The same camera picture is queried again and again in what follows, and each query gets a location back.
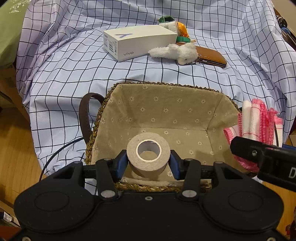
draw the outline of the beige tape roll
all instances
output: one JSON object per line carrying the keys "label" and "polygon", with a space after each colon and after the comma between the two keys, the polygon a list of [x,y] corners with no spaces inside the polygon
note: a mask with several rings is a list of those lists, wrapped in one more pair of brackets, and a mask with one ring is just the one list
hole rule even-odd
{"label": "beige tape roll", "polygon": [[[157,157],[153,160],[145,160],[140,156],[144,151],[152,151]],[[131,169],[141,177],[158,176],[163,172],[170,158],[168,142],[152,132],[133,137],[128,143],[126,152]]]}

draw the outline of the white plush toy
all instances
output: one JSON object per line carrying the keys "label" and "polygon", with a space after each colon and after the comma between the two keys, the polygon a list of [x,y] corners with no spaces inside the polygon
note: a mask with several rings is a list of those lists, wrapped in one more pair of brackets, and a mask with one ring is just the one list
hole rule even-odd
{"label": "white plush toy", "polygon": [[198,58],[194,43],[186,43],[181,46],[169,44],[167,47],[153,48],[148,53],[152,57],[175,59],[180,65],[189,64]]}

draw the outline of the basket handle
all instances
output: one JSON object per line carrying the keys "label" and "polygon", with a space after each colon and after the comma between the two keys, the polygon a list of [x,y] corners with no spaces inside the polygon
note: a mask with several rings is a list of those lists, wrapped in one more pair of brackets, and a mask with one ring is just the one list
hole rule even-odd
{"label": "basket handle", "polygon": [[85,144],[89,142],[89,138],[91,137],[91,126],[89,124],[89,100],[91,98],[97,99],[101,104],[103,104],[104,97],[97,93],[87,93],[82,97],[79,104],[79,124],[82,136],[84,138]]}

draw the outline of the pink and white cloth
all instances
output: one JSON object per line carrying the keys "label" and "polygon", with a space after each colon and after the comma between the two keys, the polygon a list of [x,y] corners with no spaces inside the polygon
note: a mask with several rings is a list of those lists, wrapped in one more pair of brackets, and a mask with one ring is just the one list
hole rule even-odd
{"label": "pink and white cloth", "polygon": [[[224,129],[228,143],[230,144],[234,137],[240,136],[281,147],[283,142],[283,120],[278,118],[277,114],[277,111],[273,108],[267,110],[262,100],[244,101],[242,112],[238,114],[238,125]],[[234,157],[245,169],[253,172],[259,171],[256,163],[238,156]]]}

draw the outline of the white grid fabric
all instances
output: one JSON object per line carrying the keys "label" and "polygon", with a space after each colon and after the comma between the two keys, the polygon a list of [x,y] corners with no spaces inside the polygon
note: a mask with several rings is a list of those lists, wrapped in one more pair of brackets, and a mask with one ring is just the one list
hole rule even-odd
{"label": "white grid fabric", "polygon": [[[142,56],[117,62],[103,49],[103,30],[155,24],[171,15],[196,45],[219,51],[225,69],[180,66]],[[81,137],[83,95],[106,95],[117,82],[178,83],[218,90],[239,107],[259,98],[284,118],[285,141],[296,115],[296,52],[282,39],[270,0],[32,0],[17,54],[17,87],[31,120],[41,168],[63,145]],[[90,122],[98,111],[90,107]],[[54,172],[82,160],[80,141],[48,166]]]}

